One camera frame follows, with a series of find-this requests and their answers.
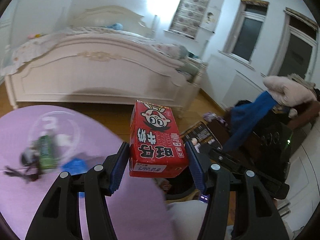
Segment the red milk carton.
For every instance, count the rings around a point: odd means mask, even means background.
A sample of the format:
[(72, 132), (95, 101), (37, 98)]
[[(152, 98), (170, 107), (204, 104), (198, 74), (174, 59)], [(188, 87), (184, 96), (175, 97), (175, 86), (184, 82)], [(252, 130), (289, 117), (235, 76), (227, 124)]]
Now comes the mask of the red milk carton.
[(130, 176), (175, 178), (188, 165), (171, 108), (137, 100), (130, 122)]

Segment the black trash bin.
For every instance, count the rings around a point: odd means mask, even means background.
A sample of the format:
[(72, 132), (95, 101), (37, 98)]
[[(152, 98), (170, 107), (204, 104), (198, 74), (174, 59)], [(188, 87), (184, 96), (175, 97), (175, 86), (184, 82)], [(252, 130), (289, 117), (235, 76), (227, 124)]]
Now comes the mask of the black trash bin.
[(200, 193), (189, 171), (184, 171), (175, 178), (154, 178), (153, 181), (163, 191), (167, 203), (193, 200)]

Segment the smartphone with lit screen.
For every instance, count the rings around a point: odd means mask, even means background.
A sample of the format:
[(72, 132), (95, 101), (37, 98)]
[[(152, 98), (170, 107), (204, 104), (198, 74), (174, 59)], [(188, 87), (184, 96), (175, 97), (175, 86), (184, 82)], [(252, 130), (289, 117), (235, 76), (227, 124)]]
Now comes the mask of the smartphone with lit screen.
[(209, 196), (201, 194), (201, 195), (199, 196), (199, 201), (201, 201), (201, 202), (203, 202), (203, 203), (208, 203), (208, 201), (209, 201)]

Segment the dark printed magazine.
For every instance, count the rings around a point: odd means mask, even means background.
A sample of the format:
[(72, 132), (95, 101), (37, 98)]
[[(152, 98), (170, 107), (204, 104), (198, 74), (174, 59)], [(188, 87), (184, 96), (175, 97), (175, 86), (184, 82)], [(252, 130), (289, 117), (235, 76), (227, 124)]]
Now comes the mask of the dark printed magazine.
[(196, 122), (193, 124), (193, 126), (190, 126), (188, 129), (182, 132), (181, 139), (184, 143), (191, 141), (198, 153), (210, 148), (222, 150), (221, 143), (202, 121)]

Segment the blue plastic wrapper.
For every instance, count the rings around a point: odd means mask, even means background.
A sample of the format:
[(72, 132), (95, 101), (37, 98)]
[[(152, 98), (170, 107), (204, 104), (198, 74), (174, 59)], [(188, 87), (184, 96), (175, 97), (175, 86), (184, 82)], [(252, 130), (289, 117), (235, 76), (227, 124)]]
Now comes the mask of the blue plastic wrapper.
[(86, 173), (88, 166), (83, 159), (73, 158), (69, 162), (61, 166), (63, 172), (69, 172), (72, 176)]

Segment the round purple mat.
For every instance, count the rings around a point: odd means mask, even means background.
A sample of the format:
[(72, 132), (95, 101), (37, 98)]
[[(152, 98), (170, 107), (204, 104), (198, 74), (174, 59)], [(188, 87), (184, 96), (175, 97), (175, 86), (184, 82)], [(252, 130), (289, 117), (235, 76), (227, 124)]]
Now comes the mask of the round purple mat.
[[(1, 117), (1, 170), (10, 167), (23, 172), (22, 153), (46, 134), (54, 137), (57, 168), (34, 182), (1, 173), (1, 214), (20, 239), (25, 238), (36, 210), (61, 172), (86, 172), (115, 154), (122, 143), (102, 124), (71, 109), (24, 107)], [(106, 201), (118, 239), (174, 238), (163, 192), (152, 179), (125, 172), (119, 189)]]

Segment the clear plastic lid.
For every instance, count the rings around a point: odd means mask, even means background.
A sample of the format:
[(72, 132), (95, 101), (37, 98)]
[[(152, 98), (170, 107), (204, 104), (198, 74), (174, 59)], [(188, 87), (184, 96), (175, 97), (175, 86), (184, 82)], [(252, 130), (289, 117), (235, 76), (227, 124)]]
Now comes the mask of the clear plastic lid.
[(28, 142), (35, 142), (45, 135), (52, 139), (60, 164), (82, 152), (79, 149), (82, 133), (74, 112), (59, 110), (41, 114), (28, 132)]

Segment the blue cloth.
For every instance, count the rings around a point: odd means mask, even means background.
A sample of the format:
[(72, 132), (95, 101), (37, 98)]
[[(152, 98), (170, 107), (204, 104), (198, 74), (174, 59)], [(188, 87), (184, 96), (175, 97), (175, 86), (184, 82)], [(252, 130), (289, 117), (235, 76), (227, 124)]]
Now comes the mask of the blue cloth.
[(230, 113), (231, 137), (223, 145), (225, 152), (236, 150), (251, 133), (254, 126), (277, 104), (268, 91), (254, 102), (233, 107)]

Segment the green snack pack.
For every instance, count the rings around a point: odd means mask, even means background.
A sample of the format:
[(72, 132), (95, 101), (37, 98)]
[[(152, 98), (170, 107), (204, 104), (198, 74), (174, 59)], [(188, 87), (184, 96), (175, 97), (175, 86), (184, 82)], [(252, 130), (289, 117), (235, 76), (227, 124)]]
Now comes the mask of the green snack pack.
[(36, 140), (36, 149), (39, 153), (39, 163), (42, 170), (52, 170), (57, 167), (57, 157), (53, 137), (43, 135)]

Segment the cream ornate bed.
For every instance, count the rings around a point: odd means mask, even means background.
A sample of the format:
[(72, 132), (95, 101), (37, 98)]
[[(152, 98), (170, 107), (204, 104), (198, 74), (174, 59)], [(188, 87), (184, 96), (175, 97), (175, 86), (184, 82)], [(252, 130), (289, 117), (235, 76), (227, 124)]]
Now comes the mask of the cream ornate bed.
[(7, 47), (1, 75), (11, 107), (140, 100), (182, 114), (197, 96), (208, 64), (152, 34), (141, 15), (111, 5), (85, 10), (66, 29)]

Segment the floral window blind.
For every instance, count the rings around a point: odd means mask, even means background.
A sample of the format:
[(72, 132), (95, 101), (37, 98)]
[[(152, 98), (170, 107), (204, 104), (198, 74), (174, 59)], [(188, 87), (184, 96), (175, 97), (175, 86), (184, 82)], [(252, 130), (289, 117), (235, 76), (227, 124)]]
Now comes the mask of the floral window blind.
[(194, 40), (210, 0), (180, 0), (168, 31)]

